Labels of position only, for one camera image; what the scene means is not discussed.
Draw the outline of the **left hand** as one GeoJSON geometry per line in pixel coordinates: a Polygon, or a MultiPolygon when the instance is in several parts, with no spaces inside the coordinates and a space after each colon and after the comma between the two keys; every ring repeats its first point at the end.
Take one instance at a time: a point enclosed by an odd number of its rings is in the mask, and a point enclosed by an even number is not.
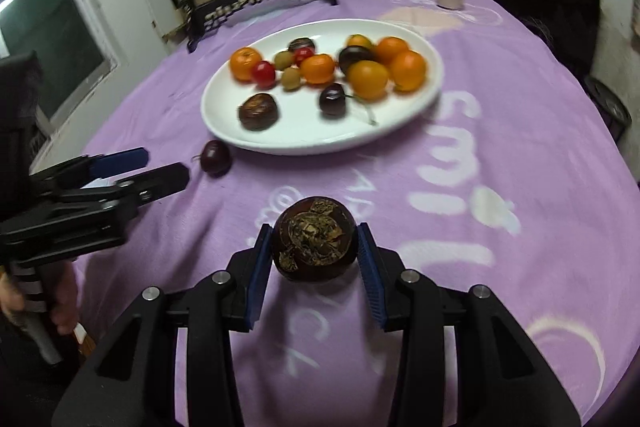
{"type": "Polygon", "coordinates": [[[24,325],[25,312],[48,312],[61,335],[70,335],[79,319],[78,286],[71,261],[61,261],[42,268],[40,280],[24,284],[25,294],[15,277],[1,274],[1,311],[18,326],[24,325]]]}

